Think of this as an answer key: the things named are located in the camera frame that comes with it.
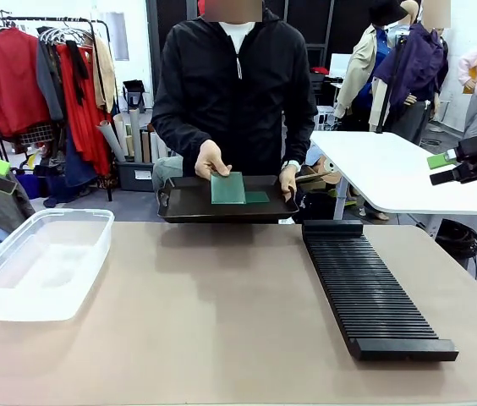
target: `black hat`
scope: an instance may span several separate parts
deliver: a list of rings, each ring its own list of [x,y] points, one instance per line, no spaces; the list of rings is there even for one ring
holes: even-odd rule
[[[398,0],[374,0],[370,6],[370,22],[384,26],[403,19],[408,12],[400,7]]]

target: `gray storage box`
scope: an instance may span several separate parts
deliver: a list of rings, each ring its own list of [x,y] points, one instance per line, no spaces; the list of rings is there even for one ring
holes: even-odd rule
[[[152,163],[117,162],[122,190],[153,192]]]

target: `white shirt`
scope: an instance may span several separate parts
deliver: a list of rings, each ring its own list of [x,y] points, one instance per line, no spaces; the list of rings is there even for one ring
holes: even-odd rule
[[[244,42],[244,38],[254,29],[255,23],[244,23],[244,24],[228,24],[220,23],[225,33],[231,37],[233,40],[233,45],[235,45],[235,52],[239,54],[240,47]]]

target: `white wall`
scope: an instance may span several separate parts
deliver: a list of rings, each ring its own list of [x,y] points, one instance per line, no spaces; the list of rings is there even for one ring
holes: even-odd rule
[[[124,13],[126,34],[128,37],[129,61],[115,61],[118,92],[122,92],[122,82],[125,80],[143,80],[148,92],[146,102],[152,105],[151,60],[148,42],[145,0],[23,0],[11,2],[0,0],[0,9],[17,16],[47,16],[47,17],[84,17],[98,19],[99,13]],[[63,23],[49,23],[60,26]],[[26,23],[27,27],[36,28],[41,22]],[[100,26],[100,35],[107,39],[105,29]]]
[[[458,60],[477,47],[477,0],[452,0],[452,28],[444,34],[449,45],[449,75],[441,99],[450,101],[443,123],[463,131],[470,95],[463,95],[458,82]]]

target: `person's right hand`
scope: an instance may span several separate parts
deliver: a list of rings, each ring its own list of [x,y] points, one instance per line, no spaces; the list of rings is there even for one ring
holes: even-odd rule
[[[406,97],[406,100],[404,101],[404,105],[413,106],[416,102],[417,102],[417,97],[413,95],[408,95],[408,97]]]
[[[473,79],[468,80],[464,85],[464,87],[469,91],[475,91],[475,86],[477,86],[477,82]]]
[[[231,165],[225,166],[222,161],[222,151],[213,140],[207,140],[201,144],[199,156],[195,163],[195,173],[200,178],[211,180],[213,173],[219,173],[222,176],[229,176]]]

